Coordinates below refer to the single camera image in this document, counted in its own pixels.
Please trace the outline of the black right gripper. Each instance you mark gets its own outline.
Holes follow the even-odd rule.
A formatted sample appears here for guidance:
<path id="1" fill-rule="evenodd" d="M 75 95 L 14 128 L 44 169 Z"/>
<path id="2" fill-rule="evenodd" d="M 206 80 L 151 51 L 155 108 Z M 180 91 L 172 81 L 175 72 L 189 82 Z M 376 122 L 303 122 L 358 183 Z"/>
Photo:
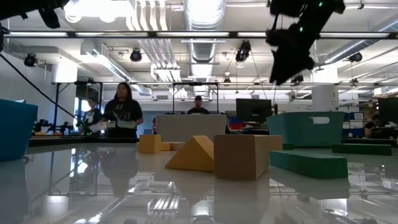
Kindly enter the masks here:
<path id="1" fill-rule="evenodd" d="M 302 70 L 312 70 L 314 60 L 310 48 L 314 43 L 313 24 L 292 24 L 288 29 L 269 29 L 266 42 L 272 50 L 274 63 L 270 83 L 283 84 Z"/>

